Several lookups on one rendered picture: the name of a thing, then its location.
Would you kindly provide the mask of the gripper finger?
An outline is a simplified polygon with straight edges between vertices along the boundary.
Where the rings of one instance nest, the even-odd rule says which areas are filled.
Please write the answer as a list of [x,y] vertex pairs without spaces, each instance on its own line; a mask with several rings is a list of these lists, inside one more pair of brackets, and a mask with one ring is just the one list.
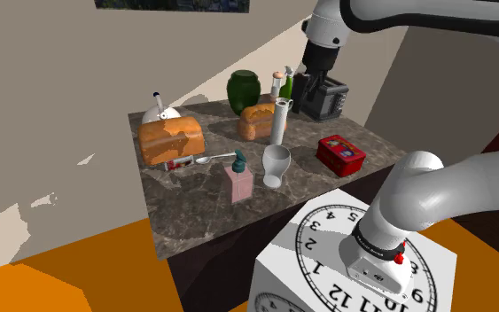
[[294,113],[300,112],[301,104],[304,98],[313,87],[314,78],[312,74],[297,73],[293,77],[292,83],[292,111]]
[[331,83],[327,76],[327,71],[320,71],[316,77],[316,83],[313,87],[313,95],[326,95],[331,88]]

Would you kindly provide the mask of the green spray bottle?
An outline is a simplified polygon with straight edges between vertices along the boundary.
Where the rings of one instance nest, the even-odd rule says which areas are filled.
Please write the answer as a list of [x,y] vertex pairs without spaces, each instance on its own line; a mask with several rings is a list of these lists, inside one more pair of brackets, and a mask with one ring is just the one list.
[[290,99],[292,95],[293,70],[290,66],[285,66],[285,84],[279,90],[281,98]]

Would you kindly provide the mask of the black toaster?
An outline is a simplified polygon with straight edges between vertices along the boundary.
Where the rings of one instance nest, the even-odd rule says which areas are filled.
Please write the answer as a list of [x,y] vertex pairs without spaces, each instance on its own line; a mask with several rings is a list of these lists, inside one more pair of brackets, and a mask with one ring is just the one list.
[[340,117],[343,105],[346,102],[348,86],[328,77],[331,88],[324,95],[306,97],[300,110],[309,118],[317,122],[329,121]]

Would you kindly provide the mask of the white shaker with tan cap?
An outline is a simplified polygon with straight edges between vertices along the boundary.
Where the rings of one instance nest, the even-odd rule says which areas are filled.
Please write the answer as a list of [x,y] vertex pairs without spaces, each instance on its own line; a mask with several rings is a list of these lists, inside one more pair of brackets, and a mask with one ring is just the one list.
[[269,93],[271,102],[275,102],[276,99],[279,97],[279,91],[281,88],[281,81],[283,77],[284,74],[279,71],[276,71],[272,74],[272,84]]

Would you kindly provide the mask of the tall white cylinder pitcher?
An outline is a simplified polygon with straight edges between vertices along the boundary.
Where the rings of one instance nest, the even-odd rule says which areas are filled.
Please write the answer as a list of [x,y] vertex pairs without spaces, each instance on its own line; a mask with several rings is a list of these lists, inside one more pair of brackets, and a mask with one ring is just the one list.
[[292,100],[285,97],[276,99],[269,141],[281,145],[284,137],[287,115],[292,109]]

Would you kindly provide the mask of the small brown bread loaf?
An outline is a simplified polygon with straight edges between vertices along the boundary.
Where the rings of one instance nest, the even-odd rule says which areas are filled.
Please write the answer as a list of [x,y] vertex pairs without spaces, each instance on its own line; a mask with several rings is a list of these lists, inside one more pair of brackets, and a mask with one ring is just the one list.
[[275,103],[248,106],[240,114],[238,134],[245,141],[270,137]]

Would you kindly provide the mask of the dark green jar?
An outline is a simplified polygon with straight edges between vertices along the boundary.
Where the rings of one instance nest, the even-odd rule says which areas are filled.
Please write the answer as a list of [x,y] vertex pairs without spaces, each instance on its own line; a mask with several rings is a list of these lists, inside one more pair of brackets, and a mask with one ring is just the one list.
[[248,106],[256,105],[261,96],[258,75],[250,70],[234,71],[227,82],[227,96],[236,115],[240,115]]

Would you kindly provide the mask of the red tin box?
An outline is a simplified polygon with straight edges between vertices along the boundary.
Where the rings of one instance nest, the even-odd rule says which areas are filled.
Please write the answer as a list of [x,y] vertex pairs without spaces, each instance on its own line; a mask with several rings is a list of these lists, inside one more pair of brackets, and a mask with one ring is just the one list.
[[332,135],[318,141],[316,157],[337,176],[344,177],[361,169],[366,153],[344,137]]

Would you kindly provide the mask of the white footed cup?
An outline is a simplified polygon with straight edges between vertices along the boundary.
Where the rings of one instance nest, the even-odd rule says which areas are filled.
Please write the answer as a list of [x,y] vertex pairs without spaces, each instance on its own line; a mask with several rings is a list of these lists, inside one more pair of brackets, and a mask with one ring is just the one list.
[[290,151],[278,144],[267,146],[262,155],[264,169],[263,183],[271,188],[279,188],[282,184],[283,175],[291,164]]

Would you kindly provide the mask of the silver spoon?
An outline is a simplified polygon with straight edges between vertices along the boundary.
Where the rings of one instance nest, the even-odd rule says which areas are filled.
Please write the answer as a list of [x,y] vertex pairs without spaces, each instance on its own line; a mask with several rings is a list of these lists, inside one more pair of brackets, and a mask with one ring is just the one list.
[[195,159],[195,162],[197,164],[203,165],[203,164],[209,163],[211,160],[214,160],[214,159],[236,156],[236,155],[237,154],[235,152],[228,152],[228,153],[223,153],[223,154],[218,154],[218,155],[213,155],[213,156],[204,156],[204,157],[200,157],[200,158]]

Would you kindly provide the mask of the pink soap dispenser teal pump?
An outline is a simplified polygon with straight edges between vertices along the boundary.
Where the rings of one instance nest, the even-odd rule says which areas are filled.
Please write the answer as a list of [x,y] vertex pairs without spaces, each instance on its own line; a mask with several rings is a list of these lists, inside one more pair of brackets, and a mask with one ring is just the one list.
[[231,204],[249,199],[253,194],[253,172],[246,156],[239,149],[234,153],[235,159],[223,168],[226,195]]

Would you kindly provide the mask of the large brown bread loaf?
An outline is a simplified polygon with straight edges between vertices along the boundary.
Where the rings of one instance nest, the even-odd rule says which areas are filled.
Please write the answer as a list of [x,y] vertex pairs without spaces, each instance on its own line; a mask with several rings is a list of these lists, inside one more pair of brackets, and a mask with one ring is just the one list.
[[201,154],[206,149],[202,128],[191,116],[142,124],[137,137],[146,166]]

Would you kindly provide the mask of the small white red printed box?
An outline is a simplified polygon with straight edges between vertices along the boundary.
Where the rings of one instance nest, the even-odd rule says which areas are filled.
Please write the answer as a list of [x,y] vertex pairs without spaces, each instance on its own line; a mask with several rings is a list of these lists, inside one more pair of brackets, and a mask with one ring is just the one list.
[[178,168],[189,167],[194,163],[194,157],[192,155],[168,160],[164,163],[164,168],[166,171],[176,170]]

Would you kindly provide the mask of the white kettle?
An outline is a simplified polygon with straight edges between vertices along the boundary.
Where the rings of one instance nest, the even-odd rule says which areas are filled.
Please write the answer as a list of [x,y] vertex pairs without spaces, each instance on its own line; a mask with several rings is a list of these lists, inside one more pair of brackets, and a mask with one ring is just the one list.
[[152,95],[155,100],[155,105],[144,113],[142,118],[143,124],[181,117],[181,114],[177,112],[174,107],[165,106],[163,104],[159,92],[155,91]]

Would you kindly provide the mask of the white clock-patterned robot stand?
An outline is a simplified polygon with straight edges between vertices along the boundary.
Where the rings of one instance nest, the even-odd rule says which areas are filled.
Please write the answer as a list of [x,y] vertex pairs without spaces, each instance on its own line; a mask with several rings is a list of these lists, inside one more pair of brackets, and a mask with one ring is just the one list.
[[406,240],[401,301],[347,275],[339,243],[367,209],[341,190],[309,200],[256,257],[247,312],[450,312],[457,256],[418,233]]

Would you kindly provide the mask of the dark wall picture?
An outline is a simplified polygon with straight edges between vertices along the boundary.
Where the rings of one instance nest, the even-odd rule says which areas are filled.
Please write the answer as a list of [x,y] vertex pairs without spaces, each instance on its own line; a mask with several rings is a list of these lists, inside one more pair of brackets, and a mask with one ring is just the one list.
[[249,13],[251,0],[93,0],[98,9]]

